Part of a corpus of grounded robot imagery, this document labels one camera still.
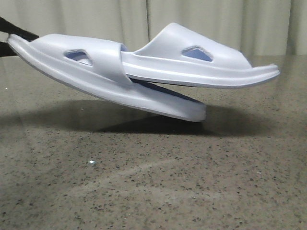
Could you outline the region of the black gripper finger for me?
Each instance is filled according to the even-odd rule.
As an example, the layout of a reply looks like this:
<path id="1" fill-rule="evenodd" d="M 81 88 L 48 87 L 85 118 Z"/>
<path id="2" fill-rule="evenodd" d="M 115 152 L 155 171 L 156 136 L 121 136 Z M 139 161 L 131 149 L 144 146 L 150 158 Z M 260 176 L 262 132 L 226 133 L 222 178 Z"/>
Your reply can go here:
<path id="1" fill-rule="evenodd" d="M 16 56 L 17 54 L 11 49 L 8 43 L 0 42 L 0 57 Z"/>
<path id="2" fill-rule="evenodd" d="M 0 31 L 7 33 L 7 34 L 15 34 L 18 35 L 19 37 L 27 40 L 27 41 L 33 41 L 35 39 L 38 39 L 39 36 L 26 31 L 14 24 L 12 24 L 11 22 L 5 20 L 3 17 L 0 18 Z"/>

